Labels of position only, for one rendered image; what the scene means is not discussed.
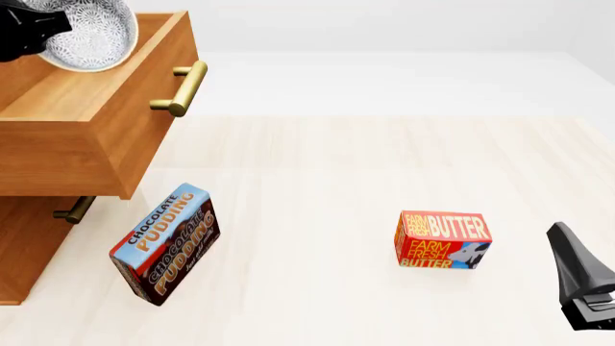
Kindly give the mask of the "chocolate pudding box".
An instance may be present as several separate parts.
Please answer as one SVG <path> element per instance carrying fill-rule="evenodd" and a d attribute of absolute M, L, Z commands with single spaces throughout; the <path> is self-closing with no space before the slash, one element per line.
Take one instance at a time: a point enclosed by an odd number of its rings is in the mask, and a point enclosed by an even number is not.
<path fill-rule="evenodd" d="M 219 236 L 209 193 L 181 184 L 109 256 L 135 296 L 159 307 Z"/>

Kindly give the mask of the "red butter box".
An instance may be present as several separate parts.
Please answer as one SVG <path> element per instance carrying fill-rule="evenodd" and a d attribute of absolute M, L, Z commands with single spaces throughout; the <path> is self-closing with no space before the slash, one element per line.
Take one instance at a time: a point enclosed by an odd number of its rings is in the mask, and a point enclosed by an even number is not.
<path fill-rule="evenodd" d="M 479 213 L 403 210 L 394 237 L 402 267 L 474 270 L 492 244 Z"/>

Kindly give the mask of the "wooden drawer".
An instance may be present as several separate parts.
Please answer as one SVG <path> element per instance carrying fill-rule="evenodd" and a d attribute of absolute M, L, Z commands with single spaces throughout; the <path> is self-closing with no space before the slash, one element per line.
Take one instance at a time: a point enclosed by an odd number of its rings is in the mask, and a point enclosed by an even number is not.
<path fill-rule="evenodd" d="M 174 121 L 155 111 L 198 61 L 187 12 L 142 13 L 133 54 L 108 71 L 40 57 L 0 63 L 0 196 L 134 194 Z"/>

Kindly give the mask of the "wooden cabinet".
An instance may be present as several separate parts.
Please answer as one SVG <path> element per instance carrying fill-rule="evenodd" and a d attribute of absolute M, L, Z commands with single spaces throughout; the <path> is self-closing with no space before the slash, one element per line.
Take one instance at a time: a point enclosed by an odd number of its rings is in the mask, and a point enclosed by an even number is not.
<path fill-rule="evenodd" d="M 80 197 L 0 197 L 0 306 L 24 302 L 74 226 L 53 218 Z"/>

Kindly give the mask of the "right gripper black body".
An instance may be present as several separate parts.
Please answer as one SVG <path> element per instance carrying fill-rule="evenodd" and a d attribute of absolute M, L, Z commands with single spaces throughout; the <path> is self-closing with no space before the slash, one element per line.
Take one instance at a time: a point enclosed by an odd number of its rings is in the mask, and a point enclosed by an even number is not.
<path fill-rule="evenodd" d="M 615 331 L 615 286 L 572 292 L 559 289 L 561 310 L 574 331 Z"/>

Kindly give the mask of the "white patterned bowl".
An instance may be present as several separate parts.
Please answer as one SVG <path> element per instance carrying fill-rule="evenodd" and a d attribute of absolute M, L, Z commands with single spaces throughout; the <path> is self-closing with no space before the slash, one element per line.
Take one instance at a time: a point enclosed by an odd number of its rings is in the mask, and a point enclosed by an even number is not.
<path fill-rule="evenodd" d="M 38 54 L 68 71 L 99 72 L 128 59 L 138 40 L 138 23 L 126 0 L 20 0 L 41 12 L 65 12 L 72 31 L 45 42 Z"/>

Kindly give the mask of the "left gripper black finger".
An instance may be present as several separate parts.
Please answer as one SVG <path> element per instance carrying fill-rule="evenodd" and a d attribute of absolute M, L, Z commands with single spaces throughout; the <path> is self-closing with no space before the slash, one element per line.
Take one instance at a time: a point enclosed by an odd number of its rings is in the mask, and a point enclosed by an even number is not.
<path fill-rule="evenodd" d="M 49 38 L 72 31 L 64 11 L 43 12 L 20 0 L 0 0 L 0 34 Z"/>

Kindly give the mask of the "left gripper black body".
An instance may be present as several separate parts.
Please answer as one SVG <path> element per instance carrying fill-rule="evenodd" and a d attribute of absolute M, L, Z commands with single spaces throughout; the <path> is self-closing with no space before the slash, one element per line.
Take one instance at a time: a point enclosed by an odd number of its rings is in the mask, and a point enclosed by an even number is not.
<path fill-rule="evenodd" d="M 0 32 L 0 62 L 12 62 L 21 57 L 45 51 L 46 37 Z"/>

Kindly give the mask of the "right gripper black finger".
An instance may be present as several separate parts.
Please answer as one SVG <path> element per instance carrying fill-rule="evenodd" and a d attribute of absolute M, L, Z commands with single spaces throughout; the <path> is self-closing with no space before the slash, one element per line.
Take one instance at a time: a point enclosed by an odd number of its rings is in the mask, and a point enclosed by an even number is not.
<path fill-rule="evenodd" d="M 561 221 L 547 231 L 553 251 L 559 302 L 615 292 L 615 272 L 597 259 Z"/>

